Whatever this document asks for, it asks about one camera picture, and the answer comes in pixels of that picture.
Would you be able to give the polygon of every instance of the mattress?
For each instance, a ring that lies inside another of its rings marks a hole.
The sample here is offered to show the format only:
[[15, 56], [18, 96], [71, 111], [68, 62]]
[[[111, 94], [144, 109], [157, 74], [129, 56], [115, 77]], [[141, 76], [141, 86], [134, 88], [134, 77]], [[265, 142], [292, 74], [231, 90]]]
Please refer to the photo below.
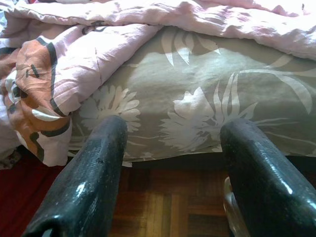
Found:
[[69, 155], [105, 117], [128, 125], [125, 161], [221, 152], [223, 124], [249, 119], [285, 155], [316, 156], [316, 62], [249, 39], [164, 27], [72, 115]]

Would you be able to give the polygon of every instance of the pink blanket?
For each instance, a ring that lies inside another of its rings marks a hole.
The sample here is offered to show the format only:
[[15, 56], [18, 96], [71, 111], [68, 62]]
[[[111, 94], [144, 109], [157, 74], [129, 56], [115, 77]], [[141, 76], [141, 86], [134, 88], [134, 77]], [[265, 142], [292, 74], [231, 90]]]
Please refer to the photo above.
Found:
[[46, 165], [65, 165], [71, 112], [163, 26], [316, 59], [312, 1], [25, 1], [0, 0], [8, 21], [0, 35], [0, 106], [7, 110], [0, 129], [17, 134], [0, 145], [0, 158], [20, 142]]

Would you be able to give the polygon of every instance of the parquet floor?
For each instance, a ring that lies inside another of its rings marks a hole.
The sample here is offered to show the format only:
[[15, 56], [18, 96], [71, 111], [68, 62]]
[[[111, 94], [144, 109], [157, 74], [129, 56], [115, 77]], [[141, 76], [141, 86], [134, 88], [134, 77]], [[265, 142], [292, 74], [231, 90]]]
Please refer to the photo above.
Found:
[[228, 237], [225, 172], [124, 168], [110, 237]]

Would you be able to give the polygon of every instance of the floral bedding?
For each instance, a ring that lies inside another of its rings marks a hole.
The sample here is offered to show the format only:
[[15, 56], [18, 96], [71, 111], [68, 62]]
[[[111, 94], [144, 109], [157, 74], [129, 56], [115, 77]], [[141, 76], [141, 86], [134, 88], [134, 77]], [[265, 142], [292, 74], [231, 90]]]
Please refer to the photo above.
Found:
[[221, 152], [221, 126], [254, 121], [286, 155], [316, 156], [316, 62], [248, 39], [165, 27], [74, 112], [69, 155], [106, 116], [125, 161]]

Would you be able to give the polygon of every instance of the bed sheet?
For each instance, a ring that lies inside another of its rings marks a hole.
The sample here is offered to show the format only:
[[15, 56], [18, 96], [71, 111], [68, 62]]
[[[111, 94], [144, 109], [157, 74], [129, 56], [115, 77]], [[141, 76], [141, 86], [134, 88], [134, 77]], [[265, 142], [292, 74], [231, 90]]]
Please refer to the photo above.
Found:
[[125, 161], [221, 152], [221, 126], [254, 121], [286, 155], [316, 156], [316, 62], [253, 40], [165, 27], [74, 112], [70, 154], [106, 116]]

